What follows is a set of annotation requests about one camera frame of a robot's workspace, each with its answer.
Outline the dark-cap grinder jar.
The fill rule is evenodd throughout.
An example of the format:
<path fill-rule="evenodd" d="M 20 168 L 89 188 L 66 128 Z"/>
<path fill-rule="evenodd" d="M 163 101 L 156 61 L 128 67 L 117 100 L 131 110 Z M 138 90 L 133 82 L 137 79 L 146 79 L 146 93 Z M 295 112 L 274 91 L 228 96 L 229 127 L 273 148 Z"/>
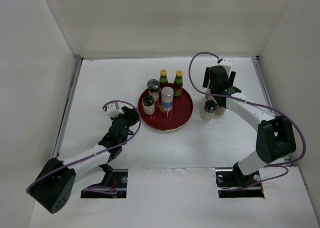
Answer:
<path fill-rule="evenodd" d="M 148 80 L 147 88 L 148 88 L 149 94 L 153 97 L 154 101 L 157 102 L 160 99 L 159 81 L 156 79 Z"/>
<path fill-rule="evenodd" d="M 214 100 L 207 100 L 200 111 L 201 118 L 205 121 L 213 119 L 217 110 L 217 103 Z"/>
<path fill-rule="evenodd" d="M 142 98 L 142 107 L 146 115 L 152 115 L 155 112 L 155 101 L 153 96 L 145 94 Z"/>

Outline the sauce bottle yellow cap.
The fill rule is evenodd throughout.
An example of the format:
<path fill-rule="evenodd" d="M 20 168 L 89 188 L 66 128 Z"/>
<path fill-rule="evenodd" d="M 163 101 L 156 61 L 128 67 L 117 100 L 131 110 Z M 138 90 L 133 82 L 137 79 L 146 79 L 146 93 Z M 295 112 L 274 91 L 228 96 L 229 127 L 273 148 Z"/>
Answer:
<path fill-rule="evenodd" d="M 162 89 L 167 86 L 168 86 L 167 71 L 165 69 L 162 69 L 160 71 L 159 89 Z"/>
<path fill-rule="evenodd" d="M 175 97 L 180 97 L 183 90 L 183 71 L 176 71 L 176 76 L 173 83 L 173 92 Z"/>

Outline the silver-lid spice jar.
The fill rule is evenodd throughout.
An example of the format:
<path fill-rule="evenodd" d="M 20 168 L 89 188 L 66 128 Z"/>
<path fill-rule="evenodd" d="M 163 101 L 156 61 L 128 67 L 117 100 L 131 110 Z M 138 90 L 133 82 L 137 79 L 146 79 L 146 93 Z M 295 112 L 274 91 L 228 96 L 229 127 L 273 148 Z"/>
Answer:
<path fill-rule="evenodd" d="M 206 100 L 213 100 L 214 99 L 214 97 L 211 95 L 211 89 L 209 87 L 206 89 L 205 93 L 206 93 L 205 94 L 205 99 Z"/>
<path fill-rule="evenodd" d="M 174 91 L 167 86 L 161 90 L 161 107 L 165 112 L 169 112 L 173 108 Z"/>

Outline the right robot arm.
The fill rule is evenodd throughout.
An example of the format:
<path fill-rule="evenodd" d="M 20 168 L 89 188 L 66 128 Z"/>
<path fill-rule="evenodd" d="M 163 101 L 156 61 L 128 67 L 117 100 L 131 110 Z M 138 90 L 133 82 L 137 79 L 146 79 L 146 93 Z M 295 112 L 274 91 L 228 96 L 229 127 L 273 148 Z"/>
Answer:
<path fill-rule="evenodd" d="M 223 66 L 207 67 L 203 87 L 210 88 L 219 107 L 226 108 L 244 121 L 257 133 L 255 151 L 233 165 L 230 180 L 236 185 L 245 185 L 250 175 L 275 160 L 296 151 L 293 127 L 288 118 L 277 116 L 250 100 L 233 85 L 236 73 L 227 74 Z"/>

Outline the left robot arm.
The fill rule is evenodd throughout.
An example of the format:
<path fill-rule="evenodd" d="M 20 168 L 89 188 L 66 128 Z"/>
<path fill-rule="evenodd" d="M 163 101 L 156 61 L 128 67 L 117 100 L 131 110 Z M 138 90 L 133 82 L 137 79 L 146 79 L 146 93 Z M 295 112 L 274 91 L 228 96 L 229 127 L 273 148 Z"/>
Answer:
<path fill-rule="evenodd" d="M 123 106 L 111 119 L 111 127 L 98 145 L 64 161 L 50 159 L 26 193 L 50 213 L 58 212 L 68 201 L 75 179 L 114 160 L 122 152 L 122 146 L 136 135 L 130 127 L 141 123 L 136 107 Z"/>

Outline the red round tray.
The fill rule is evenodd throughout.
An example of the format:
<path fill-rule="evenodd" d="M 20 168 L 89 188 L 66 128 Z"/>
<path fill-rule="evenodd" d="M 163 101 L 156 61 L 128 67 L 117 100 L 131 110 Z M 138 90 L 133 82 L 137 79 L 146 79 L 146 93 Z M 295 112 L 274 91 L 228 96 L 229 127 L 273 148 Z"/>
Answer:
<path fill-rule="evenodd" d="M 187 90 L 183 88 L 182 95 L 173 98 L 173 107 L 169 112 L 165 112 L 161 109 L 161 100 L 157 101 L 155 103 L 155 112 L 152 115 L 147 115 L 144 112 L 142 105 L 143 97 L 148 93 L 148 89 L 145 89 L 140 95 L 138 110 L 142 120 L 149 127 L 161 131 L 172 131 L 179 129 L 189 121 L 194 106 L 192 98 Z"/>

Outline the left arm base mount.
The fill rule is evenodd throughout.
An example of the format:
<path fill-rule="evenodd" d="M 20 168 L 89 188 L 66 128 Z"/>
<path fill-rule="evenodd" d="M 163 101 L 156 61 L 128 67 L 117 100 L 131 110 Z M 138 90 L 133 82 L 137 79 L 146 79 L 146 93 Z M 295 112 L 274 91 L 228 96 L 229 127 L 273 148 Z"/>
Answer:
<path fill-rule="evenodd" d="M 99 182 L 91 184 L 81 191 L 81 198 L 126 198 L 128 186 L 128 169 L 113 169 L 110 165 L 100 165 L 98 171 L 103 171 L 104 175 Z"/>

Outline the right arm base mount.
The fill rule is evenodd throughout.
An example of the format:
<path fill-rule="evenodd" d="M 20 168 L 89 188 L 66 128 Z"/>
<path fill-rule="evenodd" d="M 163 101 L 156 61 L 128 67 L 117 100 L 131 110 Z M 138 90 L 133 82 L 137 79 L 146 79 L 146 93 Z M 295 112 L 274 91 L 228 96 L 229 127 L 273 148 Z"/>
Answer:
<path fill-rule="evenodd" d="M 264 198 L 260 172 L 237 177 L 230 167 L 215 169 L 219 198 Z"/>

